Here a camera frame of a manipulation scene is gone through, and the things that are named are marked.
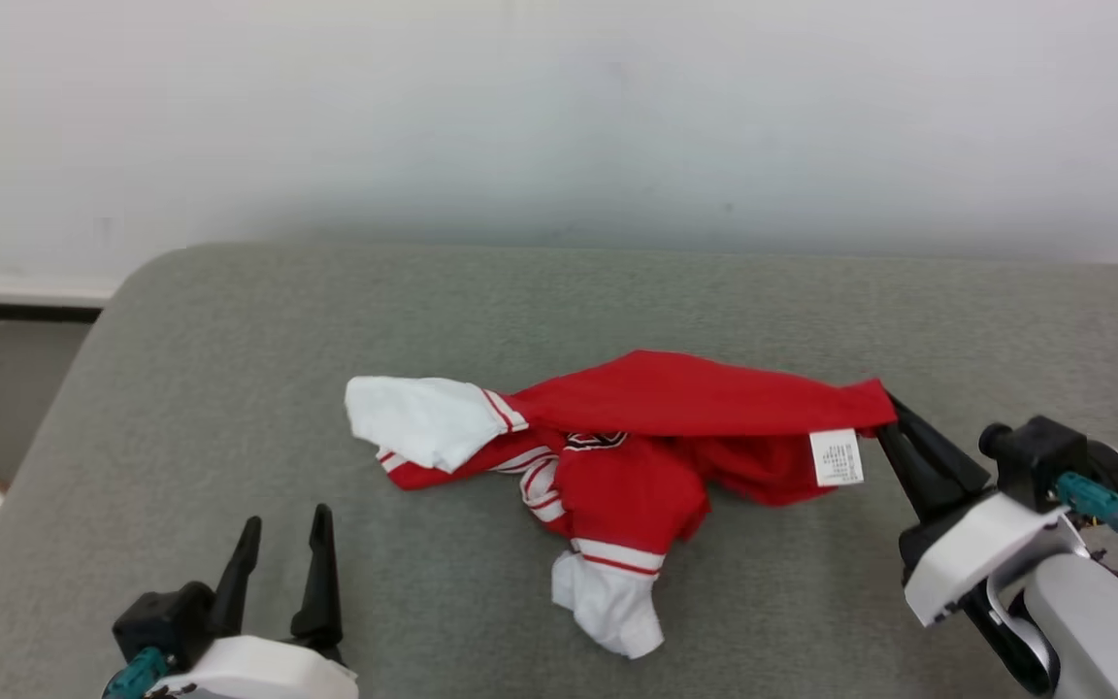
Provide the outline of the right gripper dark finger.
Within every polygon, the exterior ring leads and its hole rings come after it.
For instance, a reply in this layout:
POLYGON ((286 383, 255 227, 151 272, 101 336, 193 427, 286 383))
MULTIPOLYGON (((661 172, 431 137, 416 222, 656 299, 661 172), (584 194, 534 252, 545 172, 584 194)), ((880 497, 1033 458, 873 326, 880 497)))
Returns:
POLYGON ((875 438, 918 520, 934 520, 939 514, 939 478, 936 470, 904 436, 900 426, 882 426, 875 429, 875 438))
POLYGON ((900 426, 904 436, 936 470, 939 506, 966 506, 979 499, 980 492, 991 483, 988 470, 944 437, 928 421, 910 410, 896 395, 888 394, 888 398, 896 408, 896 423, 885 426, 900 426))

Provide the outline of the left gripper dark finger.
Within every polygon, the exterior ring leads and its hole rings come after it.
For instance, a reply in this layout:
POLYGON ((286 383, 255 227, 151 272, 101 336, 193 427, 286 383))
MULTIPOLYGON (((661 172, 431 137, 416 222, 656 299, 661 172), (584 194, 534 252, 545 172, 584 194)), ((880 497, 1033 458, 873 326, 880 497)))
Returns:
POLYGON ((246 592, 249 576, 257 565, 260 551, 262 520, 249 517, 237 540, 234 551, 222 568, 222 575, 214 589, 214 604, 209 614, 210 629, 215 637, 234 637, 243 633, 246 592))
POLYGON ((338 653, 345 630, 339 591, 334 521, 329 506, 316 506, 307 536, 307 548, 311 550, 311 563, 307 566, 301 608, 291 618, 291 642, 293 645, 314 650, 315 653, 338 653))

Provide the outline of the red and white basketball jersey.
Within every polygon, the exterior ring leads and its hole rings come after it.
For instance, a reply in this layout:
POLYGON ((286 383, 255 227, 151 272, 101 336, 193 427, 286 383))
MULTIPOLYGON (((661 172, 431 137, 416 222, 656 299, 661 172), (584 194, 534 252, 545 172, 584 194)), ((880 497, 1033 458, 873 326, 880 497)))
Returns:
POLYGON ((635 350, 520 393, 448 378, 360 376, 351 433, 405 491, 480 474, 517 478, 520 500, 569 547, 551 598, 613 654, 664 643, 653 587, 673 544, 697 533, 711 483, 794 506, 864 481, 858 442, 896 423, 883 385, 830 385, 635 350))

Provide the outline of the white wall baseboard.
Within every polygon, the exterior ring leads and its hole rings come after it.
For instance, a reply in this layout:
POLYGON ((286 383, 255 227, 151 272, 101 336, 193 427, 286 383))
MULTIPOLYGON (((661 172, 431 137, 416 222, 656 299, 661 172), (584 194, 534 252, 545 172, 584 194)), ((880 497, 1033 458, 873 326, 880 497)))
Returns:
POLYGON ((0 275, 0 321, 93 323, 120 287, 115 278, 0 275))

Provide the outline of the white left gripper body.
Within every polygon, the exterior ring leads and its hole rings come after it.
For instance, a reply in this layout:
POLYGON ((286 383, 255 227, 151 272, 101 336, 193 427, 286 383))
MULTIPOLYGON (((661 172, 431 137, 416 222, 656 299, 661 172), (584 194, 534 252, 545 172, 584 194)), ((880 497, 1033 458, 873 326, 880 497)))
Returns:
POLYGON ((146 699, 360 699, 358 677, 311 648, 263 637, 214 641, 184 673, 170 674, 146 699))

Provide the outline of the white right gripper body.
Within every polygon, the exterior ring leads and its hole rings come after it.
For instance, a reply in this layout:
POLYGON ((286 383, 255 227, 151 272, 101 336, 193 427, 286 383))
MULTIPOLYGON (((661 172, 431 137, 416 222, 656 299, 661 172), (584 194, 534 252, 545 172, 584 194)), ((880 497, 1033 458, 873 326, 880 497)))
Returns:
POLYGON ((1065 506, 1040 514, 1008 495, 974 506, 898 537, 904 563, 904 602, 926 627, 957 612, 980 585, 993 622, 1021 629, 999 594, 1021 583, 1044 607, 1090 594, 1090 552, 1079 541, 1065 506))

